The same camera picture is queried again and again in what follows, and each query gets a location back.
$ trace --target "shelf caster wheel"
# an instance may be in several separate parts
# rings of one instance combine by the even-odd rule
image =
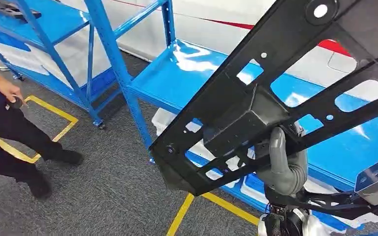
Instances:
[[[106,125],[104,123],[101,123],[98,125],[98,129],[106,129]]]

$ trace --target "reflective blue surface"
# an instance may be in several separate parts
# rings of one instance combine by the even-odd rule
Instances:
[[[61,42],[89,23],[88,13],[54,0],[25,0],[25,2],[31,9],[41,12],[42,15],[37,21],[53,44]],[[43,49],[43,44],[31,25],[21,20],[0,13],[0,31]]]
[[[142,99],[177,114],[225,58],[224,54],[177,40],[129,87]],[[248,84],[261,71],[259,66],[249,64],[238,77]],[[272,89],[287,105],[295,106],[323,87],[282,75]],[[339,102],[344,107],[365,103],[349,95],[340,96]],[[318,121],[303,119],[301,125],[312,130]],[[378,118],[309,148],[308,156],[311,176],[339,189],[353,189],[358,173],[378,162]]]

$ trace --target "black bracket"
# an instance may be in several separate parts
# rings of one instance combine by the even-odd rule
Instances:
[[[320,5],[327,11],[317,16]],[[271,83],[325,39],[340,42],[357,68],[297,107],[286,106]],[[246,85],[237,74],[252,59],[264,71]],[[256,150],[254,159],[247,151],[265,142],[276,126],[284,130],[291,155],[378,117],[378,99],[351,112],[335,105],[338,96],[366,80],[378,81],[378,1],[277,0],[150,146],[151,155],[169,187],[201,195],[267,168],[268,148],[259,154]],[[308,114],[323,127],[300,137],[294,123]],[[203,125],[197,132],[188,131],[185,126],[194,119]],[[216,159],[199,168],[185,154],[202,139]],[[244,164],[232,171],[226,161],[234,156]],[[208,178],[212,169],[223,176]]]

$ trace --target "black object on shelf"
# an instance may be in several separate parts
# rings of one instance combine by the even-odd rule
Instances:
[[[35,16],[35,18],[41,17],[41,13],[30,9],[31,13]],[[16,19],[20,19],[24,22],[27,22],[24,15],[22,14],[21,10],[18,8],[17,4],[8,2],[6,0],[0,0],[0,12],[7,15],[14,17]]]

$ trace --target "gray robotic arm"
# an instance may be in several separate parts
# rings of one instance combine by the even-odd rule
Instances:
[[[296,130],[301,127],[295,123]],[[306,151],[286,155],[286,137],[280,127],[275,127],[270,135],[270,167],[257,171],[256,174],[266,185],[282,195],[299,192],[308,176],[308,158]]]

